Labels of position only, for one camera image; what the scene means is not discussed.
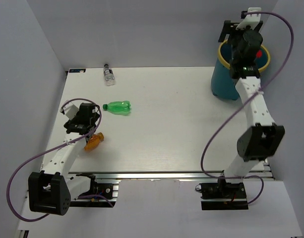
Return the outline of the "red label water bottle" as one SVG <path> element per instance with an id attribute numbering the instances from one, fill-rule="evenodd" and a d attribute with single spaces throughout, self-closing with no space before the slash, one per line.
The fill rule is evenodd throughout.
<path id="1" fill-rule="evenodd" d="M 262 53 L 261 50 L 259 50 L 259 51 L 256 53 L 256 57 L 257 57 L 257 58 L 262 57 L 262 55 L 263 55 L 263 53 Z"/>

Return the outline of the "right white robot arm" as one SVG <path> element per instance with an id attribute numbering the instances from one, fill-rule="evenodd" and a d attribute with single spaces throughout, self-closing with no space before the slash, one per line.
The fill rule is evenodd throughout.
<path id="1" fill-rule="evenodd" d="M 275 154 L 285 134 L 284 127 L 277 125 L 272 118 L 260 90 L 256 57 L 263 41 L 258 29 L 261 24 L 226 20 L 218 40 L 227 40 L 231 46 L 229 74 L 234 80 L 247 120 L 247 130 L 237 141 L 238 154 L 224 170 L 225 180 L 217 185 L 218 194 L 224 198 L 235 192 L 234 183 L 242 182 L 253 167 Z"/>

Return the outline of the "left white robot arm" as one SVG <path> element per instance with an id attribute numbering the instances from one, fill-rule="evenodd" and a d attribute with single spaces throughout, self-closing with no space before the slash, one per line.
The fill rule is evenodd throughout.
<path id="1" fill-rule="evenodd" d="M 98 186 L 91 175 L 68 177 L 68 173 L 88 140 L 95 132 L 96 122 L 100 120 L 98 106 L 82 103 L 76 107 L 68 103 L 61 112 L 68 117 L 64 124 L 66 135 L 63 147 L 40 170 L 32 172 L 28 178 L 29 208 L 32 212 L 64 215 L 71 201 L 84 194 L 94 197 Z"/>

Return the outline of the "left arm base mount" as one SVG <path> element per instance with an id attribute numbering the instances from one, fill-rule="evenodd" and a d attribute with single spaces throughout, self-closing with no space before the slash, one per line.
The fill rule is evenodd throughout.
<path id="1" fill-rule="evenodd" d="M 117 200 L 117 184 L 97 179 L 94 174 L 81 173 L 77 178 L 89 178 L 90 188 L 71 200 L 71 207 L 113 208 Z"/>

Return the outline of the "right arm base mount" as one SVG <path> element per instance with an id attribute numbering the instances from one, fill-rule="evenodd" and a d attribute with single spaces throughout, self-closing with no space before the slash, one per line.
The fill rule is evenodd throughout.
<path id="1" fill-rule="evenodd" d="M 200 183 L 195 191 L 201 194 L 203 211 L 248 210 L 244 184 L 229 183 L 224 178 L 217 182 Z"/>

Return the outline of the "orange juice bottle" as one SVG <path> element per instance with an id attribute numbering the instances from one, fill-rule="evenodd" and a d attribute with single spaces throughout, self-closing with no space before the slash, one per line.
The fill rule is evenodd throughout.
<path id="1" fill-rule="evenodd" d="M 104 135 L 103 133 L 99 132 L 97 134 L 94 134 L 91 136 L 91 138 L 88 140 L 87 144 L 84 147 L 84 150 L 86 152 L 92 151 L 95 148 L 98 147 L 98 145 L 104 141 Z"/>

